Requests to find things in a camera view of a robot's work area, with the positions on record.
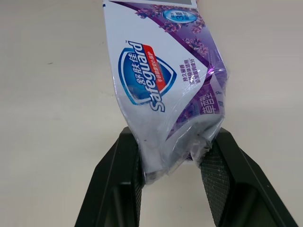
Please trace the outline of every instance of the textured grip pad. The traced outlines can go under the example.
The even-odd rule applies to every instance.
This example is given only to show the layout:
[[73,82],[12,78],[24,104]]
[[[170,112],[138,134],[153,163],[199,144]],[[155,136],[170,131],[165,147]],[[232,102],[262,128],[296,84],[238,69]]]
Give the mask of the textured grip pad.
[[213,149],[204,157],[201,163],[201,175],[214,223],[218,227],[231,191],[231,176],[216,146],[218,145],[214,143]]

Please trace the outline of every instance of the purple lavender flowers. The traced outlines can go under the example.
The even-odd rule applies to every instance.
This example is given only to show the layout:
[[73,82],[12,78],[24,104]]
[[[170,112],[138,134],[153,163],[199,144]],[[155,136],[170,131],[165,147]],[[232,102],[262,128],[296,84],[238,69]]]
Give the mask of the purple lavender flowers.
[[208,48],[204,46],[201,39],[184,39],[184,41],[195,51],[197,51],[201,56],[205,57],[208,54]]

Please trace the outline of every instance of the white packaging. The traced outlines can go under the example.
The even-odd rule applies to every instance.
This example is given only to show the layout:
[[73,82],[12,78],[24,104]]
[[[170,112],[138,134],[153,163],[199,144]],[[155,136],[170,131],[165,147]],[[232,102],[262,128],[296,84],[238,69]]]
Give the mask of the white packaging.
[[147,183],[189,154],[201,160],[223,121],[227,80],[196,3],[159,4],[103,4],[116,98]]

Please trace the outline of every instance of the purple label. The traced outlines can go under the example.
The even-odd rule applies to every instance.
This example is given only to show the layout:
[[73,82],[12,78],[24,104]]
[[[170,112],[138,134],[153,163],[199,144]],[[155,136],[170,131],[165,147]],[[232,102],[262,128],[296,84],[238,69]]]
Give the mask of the purple label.
[[176,123],[172,127],[167,139],[172,136],[179,128],[194,117],[203,114],[219,114],[220,108],[214,94],[210,80],[206,81],[197,94],[184,108]]

